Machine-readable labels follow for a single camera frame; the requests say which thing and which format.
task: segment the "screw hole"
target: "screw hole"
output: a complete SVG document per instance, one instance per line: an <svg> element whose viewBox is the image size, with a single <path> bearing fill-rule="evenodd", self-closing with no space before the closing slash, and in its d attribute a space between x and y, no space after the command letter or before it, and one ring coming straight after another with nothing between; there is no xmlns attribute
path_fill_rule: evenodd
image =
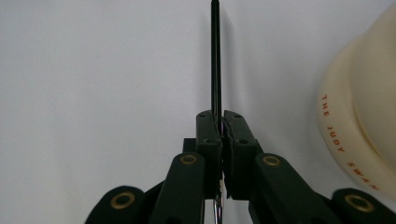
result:
<svg viewBox="0 0 396 224"><path fill-rule="evenodd" d="M197 158L192 155L186 155L180 158L181 163L185 165L195 164L197 162Z"/></svg>
<svg viewBox="0 0 396 224"><path fill-rule="evenodd" d="M267 163L268 165L279 165L280 160L275 156L265 156L262 160Z"/></svg>
<svg viewBox="0 0 396 224"><path fill-rule="evenodd" d="M345 197L345 200L350 206L361 212L370 213L373 212L375 209L373 204L370 203L367 199L356 194L348 194Z"/></svg>
<svg viewBox="0 0 396 224"><path fill-rule="evenodd" d="M123 209L134 203L134 194L130 191L119 193L111 199L110 205L114 209Z"/></svg>

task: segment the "white tape roll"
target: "white tape roll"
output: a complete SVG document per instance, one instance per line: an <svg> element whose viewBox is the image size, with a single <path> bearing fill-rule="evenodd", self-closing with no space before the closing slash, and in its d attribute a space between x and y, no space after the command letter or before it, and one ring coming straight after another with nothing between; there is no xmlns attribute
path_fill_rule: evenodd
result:
<svg viewBox="0 0 396 224"><path fill-rule="evenodd" d="M396 4L333 59L318 93L318 117L340 166L396 201L395 37Z"/></svg>

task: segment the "white backdrop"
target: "white backdrop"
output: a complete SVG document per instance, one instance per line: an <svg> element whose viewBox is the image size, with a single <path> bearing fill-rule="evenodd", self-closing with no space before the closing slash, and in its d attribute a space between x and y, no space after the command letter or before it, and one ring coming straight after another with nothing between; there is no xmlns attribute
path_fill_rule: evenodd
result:
<svg viewBox="0 0 396 224"><path fill-rule="evenodd" d="M359 186L321 138L317 88L392 2L220 2L223 108L327 197ZM209 1L0 1L0 223L83 223L109 190L148 190L209 107Z"/></svg>

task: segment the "metal rod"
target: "metal rod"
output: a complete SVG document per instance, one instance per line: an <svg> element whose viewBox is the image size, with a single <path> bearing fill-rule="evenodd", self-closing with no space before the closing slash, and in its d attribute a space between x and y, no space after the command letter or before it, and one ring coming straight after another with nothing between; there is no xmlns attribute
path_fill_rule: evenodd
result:
<svg viewBox="0 0 396 224"><path fill-rule="evenodd" d="M212 0L212 115L222 135L219 0Z"/></svg>
<svg viewBox="0 0 396 224"><path fill-rule="evenodd" d="M221 115L221 63L220 63L220 13L219 0L212 0L212 116L222 136L222 115ZM222 178L219 180L219 191L213 200L215 223L222 223L223 199L222 199Z"/></svg>

